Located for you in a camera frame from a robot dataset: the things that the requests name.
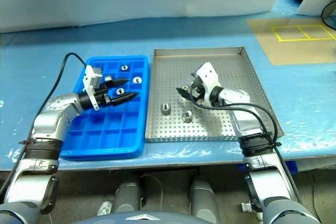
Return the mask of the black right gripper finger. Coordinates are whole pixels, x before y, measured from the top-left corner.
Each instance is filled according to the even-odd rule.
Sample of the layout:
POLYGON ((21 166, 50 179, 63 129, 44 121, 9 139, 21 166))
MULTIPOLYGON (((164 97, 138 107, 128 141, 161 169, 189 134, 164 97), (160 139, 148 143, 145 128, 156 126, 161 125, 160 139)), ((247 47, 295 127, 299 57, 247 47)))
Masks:
POLYGON ((176 88, 177 92, 179 95, 181 95, 183 98, 187 100, 191 100, 191 95, 190 95, 190 88, 184 89, 184 88, 176 88))

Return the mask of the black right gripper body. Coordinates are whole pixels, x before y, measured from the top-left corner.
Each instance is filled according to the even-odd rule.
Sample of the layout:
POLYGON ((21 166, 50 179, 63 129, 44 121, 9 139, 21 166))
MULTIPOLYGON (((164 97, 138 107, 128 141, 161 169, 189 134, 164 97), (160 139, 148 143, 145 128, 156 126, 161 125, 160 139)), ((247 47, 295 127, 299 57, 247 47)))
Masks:
POLYGON ((191 84, 190 97, 195 106, 205 106, 205 88, 200 77, 196 77, 191 84))

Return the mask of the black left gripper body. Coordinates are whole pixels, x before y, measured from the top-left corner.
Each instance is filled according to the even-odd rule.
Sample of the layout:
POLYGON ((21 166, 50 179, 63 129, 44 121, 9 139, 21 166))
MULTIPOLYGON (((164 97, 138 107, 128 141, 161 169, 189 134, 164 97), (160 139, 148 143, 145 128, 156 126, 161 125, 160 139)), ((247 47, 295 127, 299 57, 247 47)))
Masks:
POLYGON ((99 107, 105 108, 112 105, 112 97, 108 95, 108 91, 112 87, 112 82, 104 82, 101 83, 98 88, 94 89, 94 97, 99 107))

